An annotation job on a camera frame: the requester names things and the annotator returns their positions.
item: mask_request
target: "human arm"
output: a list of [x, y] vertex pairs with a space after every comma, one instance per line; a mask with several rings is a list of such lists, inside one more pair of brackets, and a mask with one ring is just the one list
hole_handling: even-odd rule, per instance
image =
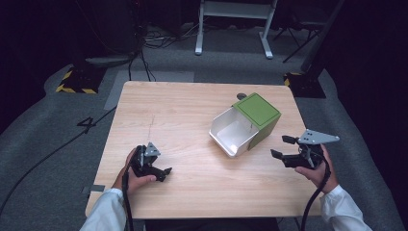
[[[371, 230], [363, 221], [363, 213], [358, 208], [350, 194], [346, 192], [337, 180], [332, 161], [324, 145], [321, 146], [324, 158], [330, 166], [331, 175], [327, 180], [320, 199], [321, 216], [324, 221], [330, 223], [334, 230]], [[306, 167], [296, 167], [294, 170], [311, 180], [317, 187], [324, 177], [325, 162], [322, 162], [316, 170]]]
[[[122, 231], [126, 224], [126, 214], [123, 209], [123, 192], [122, 176], [126, 170], [126, 166], [130, 162], [136, 149], [132, 150], [127, 159], [125, 167], [117, 175], [112, 188], [106, 190], [95, 202], [93, 208], [81, 228], [81, 231], [88, 230], [120, 230]], [[137, 177], [132, 168], [129, 169], [129, 189], [128, 194], [137, 191], [138, 188], [148, 184], [151, 181], [156, 181], [156, 176], [147, 175]]]

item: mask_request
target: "hand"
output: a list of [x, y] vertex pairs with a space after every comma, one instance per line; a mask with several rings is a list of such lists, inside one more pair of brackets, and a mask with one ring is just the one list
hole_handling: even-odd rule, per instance
[[[326, 147], [323, 144], [321, 144], [320, 146], [321, 149], [323, 149], [324, 158], [326, 158], [331, 171], [330, 178], [327, 180], [327, 183], [322, 190], [323, 193], [327, 194], [334, 190], [334, 188], [336, 188], [339, 185], [339, 182], [337, 180], [336, 173], [334, 171], [332, 161], [330, 159]], [[324, 172], [326, 170], [326, 163], [321, 162], [320, 166], [318, 166], [318, 168], [316, 168], [315, 170], [311, 170], [306, 167], [296, 167], [294, 170], [297, 173], [304, 175], [308, 180], [311, 180], [313, 184], [316, 185], [316, 187], [318, 187], [321, 181], [323, 180]]]
[[[117, 175], [116, 180], [114, 182], [114, 184], [112, 185], [112, 188], [117, 188], [122, 190], [122, 176], [125, 173], [126, 167], [128, 165], [128, 163], [130, 162], [130, 159], [132, 158], [132, 156], [134, 155], [136, 151], [136, 148], [134, 148], [128, 155], [128, 157], [126, 158], [126, 164], [123, 167], [123, 169], [120, 171], [120, 173]], [[156, 181], [156, 176], [155, 175], [146, 175], [146, 176], [142, 176], [142, 177], [137, 177], [135, 175], [135, 172], [133, 172], [132, 168], [129, 167], [129, 188], [127, 193], [128, 194], [132, 194], [134, 193], [138, 188], [147, 185], [149, 182], [152, 181]]]

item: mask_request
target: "white metal stand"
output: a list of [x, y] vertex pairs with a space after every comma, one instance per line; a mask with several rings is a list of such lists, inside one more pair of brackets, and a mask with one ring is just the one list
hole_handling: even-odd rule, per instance
[[273, 55], [267, 41], [270, 22], [275, 13], [277, 0], [273, 0], [270, 5], [261, 4], [246, 4], [246, 3], [230, 3], [230, 2], [212, 2], [201, 0], [200, 17], [197, 43], [195, 45], [195, 55], [201, 55], [203, 52], [203, 23], [204, 15], [207, 16], [227, 16], [227, 17], [244, 17], [266, 19], [267, 23], [264, 32], [260, 32], [259, 36], [261, 43], [264, 46], [265, 55], [268, 59], [272, 59]]

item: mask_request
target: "green lid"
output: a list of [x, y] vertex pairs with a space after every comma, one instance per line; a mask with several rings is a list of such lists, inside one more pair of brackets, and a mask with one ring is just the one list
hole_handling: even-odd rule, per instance
[[277, 109], [257, 93], [248, 95], [235, 103], [233, 107], [248, 118], [259, 130], [268, 126], [281, 115]]

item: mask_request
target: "white sleeve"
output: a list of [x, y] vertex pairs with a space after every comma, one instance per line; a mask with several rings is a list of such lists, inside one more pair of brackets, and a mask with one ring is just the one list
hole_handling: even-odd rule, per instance
[[119, 189], [106, 190], [96, 203], [81, 228], [81, 231], [123, 231], [126, 214], [122, 207], [123, 193]]
[[350, 194], [340, 185], [321, 199], [321, 216], [336, 231], [369, 231], [363, 221], [363, 213]]

